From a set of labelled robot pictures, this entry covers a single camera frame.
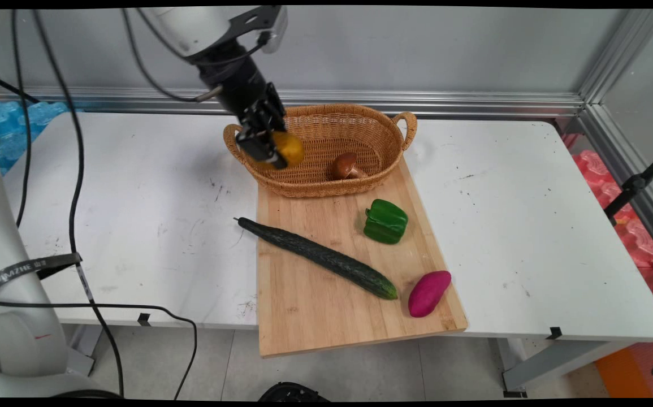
white table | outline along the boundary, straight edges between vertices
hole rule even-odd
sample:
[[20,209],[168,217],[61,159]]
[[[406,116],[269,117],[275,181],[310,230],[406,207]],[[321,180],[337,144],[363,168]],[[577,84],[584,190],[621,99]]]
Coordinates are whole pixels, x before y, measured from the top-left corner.
[[[257,185],[222,137],[236,119],[79,117],[76,239],[96,301],[165,306],[201,327],[257,329],[256,238],[232,219],[256,218]],[[550,124],[423,119],[404,158],[468,317],[460,335],[505,338],[507,387],[653,341],[653,296]],[[63,114],[32,147],[20,227],[30,257],[70,251],[76,161]],[[14,213],[23,170],[21,159],[5,177]],[[86,301],[74,271],[44,286],[52,302]],[[98,323],[90,309],[57,314]],[[133,325],[140,312],[102,314]],[[148,322],[183,326],[157,312]],[[509,338],[546,338],[551,327],[562,331],[556,345],[523,361]]]

cucumber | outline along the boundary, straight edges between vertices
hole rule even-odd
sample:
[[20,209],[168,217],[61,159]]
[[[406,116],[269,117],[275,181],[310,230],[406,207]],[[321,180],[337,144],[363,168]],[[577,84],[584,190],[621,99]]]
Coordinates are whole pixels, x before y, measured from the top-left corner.
[[361,261],[341,254],[316,242],[287,232],[277,227],[258,224],[250,219],[238,218],[238,225],[257,235],[272,245],[308,258],[337,275],[352,281],[357,286],[385,300],[395,300],[396,287],[379,271],[372,269]]

purple sweet potato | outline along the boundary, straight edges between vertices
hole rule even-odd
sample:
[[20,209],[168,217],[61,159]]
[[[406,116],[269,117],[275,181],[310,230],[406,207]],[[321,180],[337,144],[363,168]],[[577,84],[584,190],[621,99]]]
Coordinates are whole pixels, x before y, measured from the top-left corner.
[[422,276],[409,294],[409,314],[415,318],[431,314],[451,281],[449,271],[432,271]]

wicker basket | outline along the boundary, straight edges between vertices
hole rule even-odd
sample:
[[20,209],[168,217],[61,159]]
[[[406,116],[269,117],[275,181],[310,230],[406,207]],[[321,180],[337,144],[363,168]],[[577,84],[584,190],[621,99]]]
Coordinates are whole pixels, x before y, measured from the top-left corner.
[[[396,123],[406,120],[406,139]],[[334,196],[360,193],[379,185],[396,168],[417,132],[417,118],[400,113],[389,119],[368,107],[354,104],[329,104],[287,108],[288,131],[301,139],[305,158],[285,170],[255,167],[236,146],[241,127],[229,124],[223,141],[236,159],[264,188],[290,198]],[[332,180],[331,165],[340,154],[354,152],[357,165],[369,176]]]

gray wall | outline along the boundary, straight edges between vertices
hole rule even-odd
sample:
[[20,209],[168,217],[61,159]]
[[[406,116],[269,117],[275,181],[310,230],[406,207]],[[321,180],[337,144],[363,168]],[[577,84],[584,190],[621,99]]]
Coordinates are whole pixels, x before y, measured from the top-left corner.
[[[237,15],[249,7],[230,7]],[[292,6],[282,48],[254,57],[283,90],[575,91],[623,10],[416,6]],[[26,86],[55,85],[21,13]],[[70,86],[147,88],[119,10],[42,12]],[[132,13],[151,74],[167,88],[202,88]],[[242,44],[251,47],[254,36]],[[0,26],[0,77],[14,82],[8,21]]]
[[653,36],[606,94],[605,106],[627,139],[653,161]]

